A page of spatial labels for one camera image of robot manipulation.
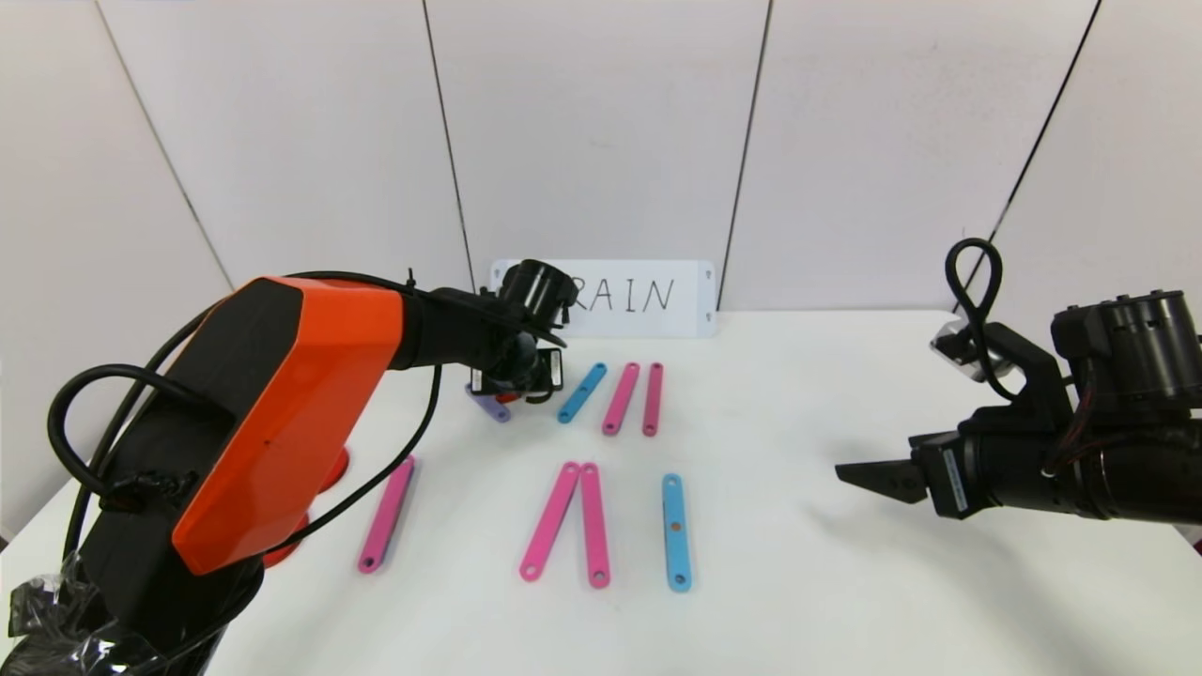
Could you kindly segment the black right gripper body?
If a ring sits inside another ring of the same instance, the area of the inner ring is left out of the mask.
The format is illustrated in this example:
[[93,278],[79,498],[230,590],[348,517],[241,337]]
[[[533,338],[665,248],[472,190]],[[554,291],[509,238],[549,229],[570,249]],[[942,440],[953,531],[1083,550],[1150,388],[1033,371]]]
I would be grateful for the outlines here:
[[992,508],[1079,516],[1072,480],[1041,472],[1055,441],[1057,429],[1030,421],[966,419],[952,432],[911,439],[911,461],[945,518]]

